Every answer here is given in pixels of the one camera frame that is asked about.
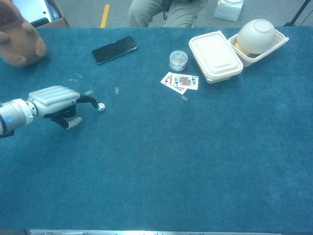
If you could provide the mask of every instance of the brown plush toy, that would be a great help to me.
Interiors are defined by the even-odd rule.
[[[0,57],[15,67],[34,64],[46,54],[43,39],[10,0],[0,0]]]

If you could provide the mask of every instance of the gray floor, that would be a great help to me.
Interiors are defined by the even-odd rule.
[[[126,27],[126,14],[132,0],[56,0],[71,27],[100,27],[105,4],[109,4],[106,27]],[[194,27],[242,27],[253,19],[266,19],[274,26],[290,22],[305,0],[245,0],[237,22],[214,17],[218,0],[209,0],[194,21]],[[295,25],[299,26],[313,10],[311,1]],[[164,25],[162,15],[154,17],[151,27]],[[302,25],[313,26],[313,13]],[[0,230],[0,235],[25,235],[23,230]]]

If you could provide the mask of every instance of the playing card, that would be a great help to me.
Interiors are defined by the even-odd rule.
[[[173,73],[173,79],[171,85],[175,88],[187,88],[192,90],[198,89],[199,77]]]
[[[171,72],[168,72],[166,76],[161,80],[161,83],[164,84],[165,86],[173,89],[174,91],[178,92],[179,94],[184,94],[185,91],[187,90],[186,88],[181,88],[181,87],[173,87],[172,84],[172,79],[174,78],[173,74]]]

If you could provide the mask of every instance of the blue carpet surface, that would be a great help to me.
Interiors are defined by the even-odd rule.
[[[285,45],[216,84],[188,41],[239,29],[38,29],[47,56],[0,61],[1,102],[63,85],[106,110],[78,104],[73,129],[37,117],[0,139],[0,228],[313,232],[313,28],[277,29]],[[93,49],[128,35],[138,50],[96,65]],[[188,102],[160,84],[174,50],[200,77]]]

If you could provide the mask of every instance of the person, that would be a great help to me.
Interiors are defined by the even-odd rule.
[[[133,0],[128,9],[129,27],[148,27],[153,17],[168,12],[165,27],[191,27],[208,0]]]

